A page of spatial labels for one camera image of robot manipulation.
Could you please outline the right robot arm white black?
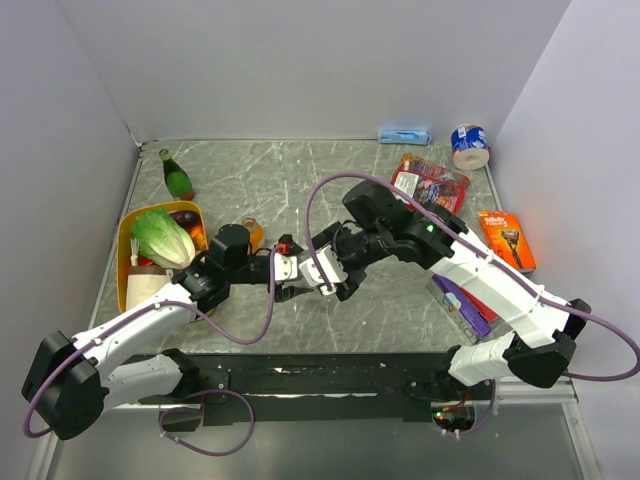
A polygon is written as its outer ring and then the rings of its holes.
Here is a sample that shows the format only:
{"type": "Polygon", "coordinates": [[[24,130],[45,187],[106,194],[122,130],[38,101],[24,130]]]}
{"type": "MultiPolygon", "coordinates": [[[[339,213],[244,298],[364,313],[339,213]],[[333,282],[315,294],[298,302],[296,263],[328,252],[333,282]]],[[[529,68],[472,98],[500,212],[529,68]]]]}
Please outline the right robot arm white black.
{"type": "Polygon", "coordinates": [[[360,232],[341,243],[309,243],[299,277],[325,295],[349,296],[369,265],[390,256],[415,263],[469,291],[511,328],[449,353],[437,374],[444,396],[456,399],[484,380],[508,376],[552,387],[568,368],[589,306],[568,302],[525,278],[439,205],[425,208],[386,181],[367,174],[358,178],[343,204],[360,232]]]}

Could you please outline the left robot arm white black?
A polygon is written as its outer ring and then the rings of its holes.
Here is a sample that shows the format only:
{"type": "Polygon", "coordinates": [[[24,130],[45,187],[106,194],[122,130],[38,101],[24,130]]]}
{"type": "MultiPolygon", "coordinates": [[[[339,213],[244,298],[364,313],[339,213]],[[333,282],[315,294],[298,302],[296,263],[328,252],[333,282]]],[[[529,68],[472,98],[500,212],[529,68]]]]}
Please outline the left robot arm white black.
{"type": "Polygon", "coordinates": [[[149,299],[113,320],[72,338],[61,332],[38,347],[22,395],[29,406],[23,432],[38,437],[31,420],[38,415],[46,430],[61,440],[86,431],[102,414],[123,404],[169,395],[177,402],[191,399],[198,375],[181,353],[161,353],[130,362],[146,343],[197,318],[224,302],[232,284],[265,284],[271,296],[279,286],[299,279],[316,284],[308,272],[317,260],[313,239],[301,248],[281,240],[268,255],[249,251],[248,230],[223,226],[191,264],[176,273],[149,299]]]}

